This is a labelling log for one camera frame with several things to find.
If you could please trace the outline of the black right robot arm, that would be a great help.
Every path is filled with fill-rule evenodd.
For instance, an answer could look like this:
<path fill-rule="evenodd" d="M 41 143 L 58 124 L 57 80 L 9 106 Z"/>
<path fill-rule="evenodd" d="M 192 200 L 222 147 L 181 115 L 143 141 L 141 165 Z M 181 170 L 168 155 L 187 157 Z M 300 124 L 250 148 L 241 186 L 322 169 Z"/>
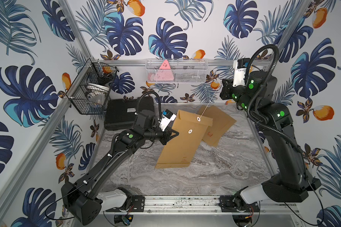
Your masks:
<path fill-rule="evenodd" d="M 273 59 L 268 71 L 250 71 L 257 55 L 271 49 Z M 279 49 L 274 44 L 261 47 L 251 58 L 240 59 L 241 83 L 236 78 L 223 79 L 220 98 L 234 100 L 237 108 L 246 112 L 247 117 L 262 131 L 274 157 L 279 172 L 271 179 L 238 191 L 235 200 L 240 204 L 252 204 L 262 200 L 292 203 L 303 202 L 309 192 L 316 192 L 321 181 L 307 169 L 303 150 L 298 145 L 289 109 L 272 101 L 277 78 L 272 75 L 279 60 Z"/>

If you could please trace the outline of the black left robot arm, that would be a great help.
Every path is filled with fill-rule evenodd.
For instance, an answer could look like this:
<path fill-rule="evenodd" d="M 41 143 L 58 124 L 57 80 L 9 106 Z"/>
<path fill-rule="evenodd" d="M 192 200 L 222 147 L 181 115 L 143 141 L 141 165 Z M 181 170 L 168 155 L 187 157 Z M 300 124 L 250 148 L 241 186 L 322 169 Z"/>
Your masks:
<path fill-rule="evenodd" d="M 84 176 L 75 183 L 65 183 L 61 188 L 64 207 L 84 226 L 107 210 L 129 211 L 132 193 L 126 189 L 103 193 L 104 184 L 127 159 L 144 147 L 146 141 L 166 145 L 179 135 L 169 126 L 176 114 L 161 107 L 158 107 L 158 115 L 152 110 L 142 110 L 143 98 L 145 95 L 137 100 L 133 126 L 113 136 L 108 153 Z"/>

